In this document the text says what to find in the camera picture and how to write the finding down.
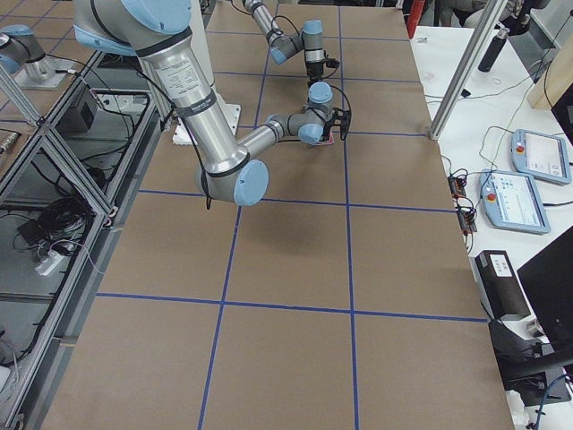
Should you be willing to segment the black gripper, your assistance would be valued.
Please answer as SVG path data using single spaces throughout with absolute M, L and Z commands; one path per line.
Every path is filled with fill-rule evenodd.
M 307 62 L 306 74 L 310 81 L 321 81 L 324 74 L 324 62 Z

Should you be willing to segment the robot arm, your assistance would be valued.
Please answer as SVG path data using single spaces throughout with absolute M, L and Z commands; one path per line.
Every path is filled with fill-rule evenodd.
M 208 200 L 256 204 L 269 183 L 268 168 L 257 158 L 259 154 L 286 136 L 310 145 L 328 138 L 334 107 L 332 89 L 321 78 L 326 61 L 321 21 L 306 21 L 300 34 L 286 36 L 262 1 L 244 2 L 277 64 L 304 53 L 311 85 L 301 112 L 270 116 L 250 134 L 236 139 L 192 50 L 191 2 L 76 1 L 73 5 L 75 36 L 81 44 L 137 56 L 153 67 L 157 84 L 196 146 L 197 182 Z
M 323 46 L 321 20 L 306 21 L 301 29 L 297 29 L 287 17 L 272 16 L 262 1 L 248 0 L 242 4 L 264 34 L 270 56 L 277 65 L 303 52 L 308 86 L 328 79 L 338 70 L 339 61 L 329 56 Z

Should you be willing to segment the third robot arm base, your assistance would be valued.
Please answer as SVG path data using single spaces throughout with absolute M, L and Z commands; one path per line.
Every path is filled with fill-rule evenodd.
M 73 60 L 47 55 L 34 32 L 26 25 L 1 29 L 1 66 L 27 90 L 55 90 L 66 76 L 74 76 Z

